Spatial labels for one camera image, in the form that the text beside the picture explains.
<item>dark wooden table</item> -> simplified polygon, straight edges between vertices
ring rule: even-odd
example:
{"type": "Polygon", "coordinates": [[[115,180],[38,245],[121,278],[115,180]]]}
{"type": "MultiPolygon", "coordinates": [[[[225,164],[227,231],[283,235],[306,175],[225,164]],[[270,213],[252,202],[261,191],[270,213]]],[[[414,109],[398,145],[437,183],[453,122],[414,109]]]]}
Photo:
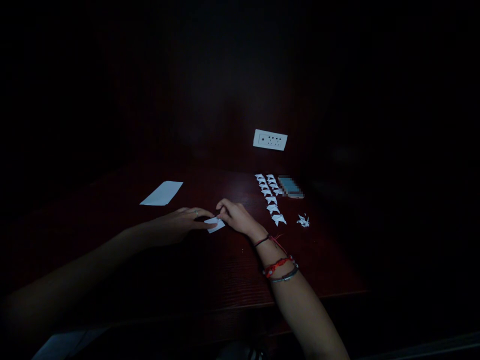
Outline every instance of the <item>dark wooden table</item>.
{"type": "MultiPolygon", "coordinates": [[[[305,199],[277,197],[287,225],[276,227],[253,173],[158,163],[123,168],[18,222],[5,239],[5,289],[21,287],[121,230],[178,208],[201,207],[215,213],[222,198],[242,203],[270,234],[283,234],[280,243],[295,257],[320,298],[366,291],[340,247],[327,236],[322,210],[308,192],[305,199]],[[166,180],[183,182],[168,205],[139,205],[166,180]],[[298,214],[304,213],[310,218],[307,228],[297,223],[298,214]]],[[[135,256],[81,301],[67,316],[65,326],[128,323],[273,304],[252,246],[226,226],[212,234],[192,231],[179,245],[135,256]]]]}

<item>bracelet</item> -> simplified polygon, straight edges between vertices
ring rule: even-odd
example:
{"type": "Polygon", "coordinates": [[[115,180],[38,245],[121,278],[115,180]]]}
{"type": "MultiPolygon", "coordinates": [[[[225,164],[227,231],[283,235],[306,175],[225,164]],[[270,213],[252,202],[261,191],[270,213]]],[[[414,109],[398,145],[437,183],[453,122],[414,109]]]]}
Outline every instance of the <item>bracelet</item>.
{"type": "Polygon", "coordinates": [[[293,263],[293,265],[297,266],[297,263],[295,262],[292,255],[289,255],[288,257],[281,258],[280,260],[278,260],[273,265],[270,265],[267,268],[265,268],[265,270],[263,271],[263,275],[265,275],[266,278],[268,279],[269,277],[271,277],[273,275],[273,273],[275,272],[275,270],[277,270],[278,267],[281,267],[287,261],[291,261],[293,263]]]}
{"type": "Polygon", "coordinates": [[[272,283],[279,283],[279,282],[282,282],[282,281],[288,281],[290,280],[291,278],[294,277],[294,275],[299,271],[299,266],[298,264],[295,264],[295,268],[290,271],[287,275],[284,275],[282,276],[281,278],[278,278],[278,279],[270,279],[270,281],[272,283]]]}
{"type": "Polygon", "coordinates": [[[266,238],[264,238],[263,240],[260,240],[259,242],[257,242],[255,245],[253,245],[254,247],[257,247],[258,245],[260,245],[261,243],[263,243],[264,241],[267,241],[268,239],[270,239],[270,234],[267,234],[266,235],[266,238]]]}

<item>silver bangle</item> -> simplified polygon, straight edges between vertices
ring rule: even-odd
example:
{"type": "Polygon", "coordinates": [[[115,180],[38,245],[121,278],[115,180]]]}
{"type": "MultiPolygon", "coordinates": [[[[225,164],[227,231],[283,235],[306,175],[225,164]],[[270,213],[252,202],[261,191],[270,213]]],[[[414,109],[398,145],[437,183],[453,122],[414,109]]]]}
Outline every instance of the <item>silver bangle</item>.
{"type": "Polygon", "coordinates": [[[291,278],[294,277],[294,275],[297,273],[297,271],[299,271],[299,266],[297,264],[295,264],[295,268],[292,271],[290,271],[287,275],[282,276],[279,279],[275,279],[275,280],[272,279],[272,280],[270,280],[270,282],[279,283],[281,281],[288,281],[288,280],[290,280],[291,278]]]}

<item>hand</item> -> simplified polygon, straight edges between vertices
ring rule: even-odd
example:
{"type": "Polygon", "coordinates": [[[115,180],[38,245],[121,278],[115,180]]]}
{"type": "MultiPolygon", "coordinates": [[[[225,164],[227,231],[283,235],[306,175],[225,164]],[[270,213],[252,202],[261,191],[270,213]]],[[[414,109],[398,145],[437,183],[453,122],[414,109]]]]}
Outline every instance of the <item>hand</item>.
{"type": "Polygon", "coordinates": [[[222,219],[238,232],[247,235],[253,243],[267,237],[267,230],[245,210],[241,203],[223,199],[216,205],[216,209],[220,210],[217,218],[222,219]]]}
{"type": "Polygon", "coordinates": [[[214,217],[210,211],[199,207],[182,207],[167,215],[131,227],[124,232],[134,234],[142,242],[141,245],[144,249],[176,244],[181,242],[190,230],[213,229],[217,226],[217,224],[195,221],[196,211],[199,217],[214,217]]]}

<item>wrist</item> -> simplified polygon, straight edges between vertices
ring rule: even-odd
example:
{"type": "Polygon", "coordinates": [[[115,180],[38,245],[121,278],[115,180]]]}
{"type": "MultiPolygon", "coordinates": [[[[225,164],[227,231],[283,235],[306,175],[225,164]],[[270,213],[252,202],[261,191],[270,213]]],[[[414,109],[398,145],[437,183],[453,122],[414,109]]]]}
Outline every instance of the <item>wrist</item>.
{"type": "Polygon", "coordinates": [[[251,232],[247,235],[250,238],[252,244],[256,244],[259,241],[265,239],[269,235],[269,233],[262,225],[257,224],[257,226],[253,228],[251,232]]]}

